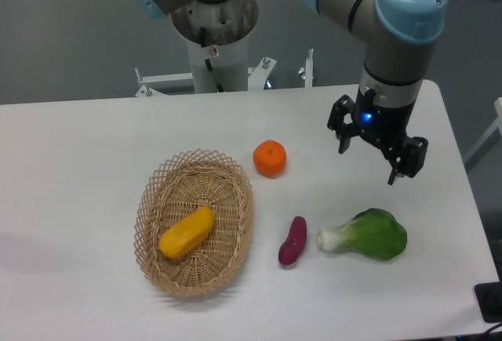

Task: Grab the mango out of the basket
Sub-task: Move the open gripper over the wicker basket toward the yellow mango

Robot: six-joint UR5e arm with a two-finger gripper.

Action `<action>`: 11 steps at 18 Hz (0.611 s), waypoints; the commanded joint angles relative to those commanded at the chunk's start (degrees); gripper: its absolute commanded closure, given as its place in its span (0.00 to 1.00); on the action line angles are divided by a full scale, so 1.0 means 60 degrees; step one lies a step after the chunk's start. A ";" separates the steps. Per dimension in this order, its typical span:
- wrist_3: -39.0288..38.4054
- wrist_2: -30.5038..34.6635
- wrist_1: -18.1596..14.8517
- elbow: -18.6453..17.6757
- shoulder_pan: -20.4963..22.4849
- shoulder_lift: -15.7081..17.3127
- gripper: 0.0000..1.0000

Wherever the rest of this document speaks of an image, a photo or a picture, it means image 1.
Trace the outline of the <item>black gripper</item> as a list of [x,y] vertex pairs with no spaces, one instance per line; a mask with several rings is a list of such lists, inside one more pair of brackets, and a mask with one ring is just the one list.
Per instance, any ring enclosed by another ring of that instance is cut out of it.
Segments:
[[378,106],[366,101],[359,89],[355,103],[343,95],[333,104],[327,127],[336,133],[339,154],[350,147],[355,136],[381,150],[391,164],[387,183],[393,185],[397,178],[414,178],[424,166],[428,140],[406,133],[414,106],[415,102],[404,107]]

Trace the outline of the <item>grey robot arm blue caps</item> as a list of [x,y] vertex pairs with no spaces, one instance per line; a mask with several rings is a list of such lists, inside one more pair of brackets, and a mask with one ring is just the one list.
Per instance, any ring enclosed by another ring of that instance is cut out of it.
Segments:
[[[247,60],[247,41],[259,16],[256,0],[137,1],[148,15],[172,19],[187,43],[197,93],[264,87],[264,65],[249,71]],[[340,152],[358,136],[389,162],[390,181],[414,177],[424,165],[428,142],[408,136],[406,126],[449,0],[303,1],[366,44],[357,96],[335,102],[327,123]]]

